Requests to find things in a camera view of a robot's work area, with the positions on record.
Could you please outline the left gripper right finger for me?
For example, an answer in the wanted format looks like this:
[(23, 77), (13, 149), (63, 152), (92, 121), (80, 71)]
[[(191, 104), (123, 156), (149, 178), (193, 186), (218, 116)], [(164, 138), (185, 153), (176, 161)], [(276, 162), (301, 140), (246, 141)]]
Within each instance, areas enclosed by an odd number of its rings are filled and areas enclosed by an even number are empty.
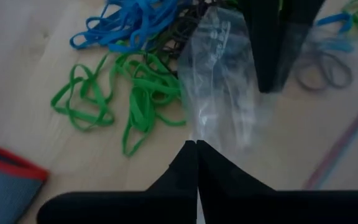
[(358, 224), (358, 190), (274, 190), (196, 142), (206, 224)]

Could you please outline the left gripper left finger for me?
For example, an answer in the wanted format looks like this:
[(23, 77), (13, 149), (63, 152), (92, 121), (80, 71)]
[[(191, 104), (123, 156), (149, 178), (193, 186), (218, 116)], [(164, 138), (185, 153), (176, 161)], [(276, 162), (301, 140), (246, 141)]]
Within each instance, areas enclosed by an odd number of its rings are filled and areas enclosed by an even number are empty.
[(186, 141), (146, 190), (68, 192), (45, 202), (37, 224), (195, 224), (198, 153)]

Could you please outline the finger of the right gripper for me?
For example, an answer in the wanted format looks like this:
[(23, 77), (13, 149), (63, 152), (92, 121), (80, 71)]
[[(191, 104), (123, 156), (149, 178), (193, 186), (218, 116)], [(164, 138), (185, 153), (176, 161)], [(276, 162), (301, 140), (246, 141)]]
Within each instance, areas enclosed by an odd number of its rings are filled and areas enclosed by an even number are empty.
[(277, 90), (285, 86), (313, 22), (325, 0), (283, 0), (279, 14)]
[(281, 4), (281, 0), (245, 0), (244, 3), (257, 84), (261, 93), (273, 92), (275, 85)]

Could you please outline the clear zip bag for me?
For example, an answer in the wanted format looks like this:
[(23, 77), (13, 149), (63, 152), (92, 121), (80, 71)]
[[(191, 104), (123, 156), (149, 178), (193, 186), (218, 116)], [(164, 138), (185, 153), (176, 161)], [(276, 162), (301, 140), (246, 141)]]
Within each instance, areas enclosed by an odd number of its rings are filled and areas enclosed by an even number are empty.
[[(320, 49), (347, 40), (350, 53)], [(309, 50), (338, 56), (352, 69), (347, 88), (302, 89), (293, 67)], [(241, 14), (210, 8), (178, 61), (192, 138), (204, 140), (275, 189), (358, 189), (358, 37), (309, 30), (285, 86), (261, 93)]]

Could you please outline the single blue rubber band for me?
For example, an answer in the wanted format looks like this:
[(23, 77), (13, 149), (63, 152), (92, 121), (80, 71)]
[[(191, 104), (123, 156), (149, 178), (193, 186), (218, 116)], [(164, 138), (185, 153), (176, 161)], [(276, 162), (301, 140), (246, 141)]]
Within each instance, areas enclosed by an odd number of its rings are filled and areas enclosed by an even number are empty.
[[(316, 21), (316, 26), (325, 26), (335, 22), (343, 22), (342, 27), (338, 30), (338, 34), (345, 34), (350, 31), (353, 25), (352, 16), (349, 13), (342, 12), (334, 14)], [(328, 38), (319, 44), (320, 49), (337, 50), (350, 53), (354, 50), (353, 46), (347, 40)]]

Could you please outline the loose dark rubber bands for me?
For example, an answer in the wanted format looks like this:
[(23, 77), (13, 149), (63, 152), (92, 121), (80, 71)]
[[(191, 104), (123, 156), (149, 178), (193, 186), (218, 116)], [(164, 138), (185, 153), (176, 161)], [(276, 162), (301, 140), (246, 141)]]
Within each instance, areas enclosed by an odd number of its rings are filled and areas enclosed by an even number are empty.
[[(306, 81), (306, 70), (315, 68), (317, 84)], [(347, 88), (353, 82), (352, 69), (338, 56), (320, 49), (303, 53), (293, 67), (295, 80), (305, 91), (322, 92), (328, 88)]]

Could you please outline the dark rubber bands pile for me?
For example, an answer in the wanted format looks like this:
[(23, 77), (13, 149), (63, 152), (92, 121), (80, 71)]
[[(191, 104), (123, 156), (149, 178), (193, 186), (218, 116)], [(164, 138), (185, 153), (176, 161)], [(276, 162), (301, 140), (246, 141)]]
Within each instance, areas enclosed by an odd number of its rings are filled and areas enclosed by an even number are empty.
[(151, 52), (176, 78), (178, 78), (177, 71), (172, 70), (169, 63), (172, 60), (178, 60), (208, 8), (209, 2), (206, 0), (196, 0), (195, 3), (181, 6), (173, 22), (157, 36), (157, 40), (151, 48)]

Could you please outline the green rubber bands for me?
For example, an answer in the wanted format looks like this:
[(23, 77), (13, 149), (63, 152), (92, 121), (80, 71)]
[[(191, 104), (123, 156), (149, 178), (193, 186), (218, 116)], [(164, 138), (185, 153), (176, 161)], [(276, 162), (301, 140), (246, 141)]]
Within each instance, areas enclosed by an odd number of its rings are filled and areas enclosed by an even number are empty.
[[(77, 130), (87, 132), (95, 127), (110, 126), (114, 113), (109, 107), (114, 91), (104, 95), (98, 77), (107, 62), (105, 54), (95, 70), (77, 63), (72, 66), (68, 83), (50, 100), (51, 108), (68, 117)], [(148, 135), (156, 120), (168, 126), (184, 126), (186, 121), (171, 120), (158, 112), (159, 107), (181, 100), (178, 78), (167, 64), (152, 53), (140, 51), (119, 55), (109, 70), (109, 86), (113, 87), (117, 75), (131, 81), (129, 115), (122, 135), (122, 153), (133, 156)]]

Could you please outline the blue rubber bands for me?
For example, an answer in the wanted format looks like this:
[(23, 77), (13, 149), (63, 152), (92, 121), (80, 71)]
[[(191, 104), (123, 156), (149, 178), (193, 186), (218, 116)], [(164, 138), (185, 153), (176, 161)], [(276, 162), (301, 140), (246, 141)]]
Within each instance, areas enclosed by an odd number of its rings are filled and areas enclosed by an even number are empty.
[(70, 39), (74, 49), (93, 45), (130, 53), (151, 48), (154, 38), (193, 0), (106, 0), (99, 16), (85, 20), (86, 30)]

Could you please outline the black bundle with green edge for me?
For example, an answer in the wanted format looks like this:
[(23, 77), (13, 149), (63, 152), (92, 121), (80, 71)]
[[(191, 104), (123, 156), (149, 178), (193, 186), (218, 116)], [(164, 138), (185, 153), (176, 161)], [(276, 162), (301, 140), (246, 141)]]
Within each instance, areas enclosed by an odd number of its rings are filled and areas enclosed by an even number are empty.
[(48, 176), (47, 170), (0, 147), (0, 224), (15, 224)]

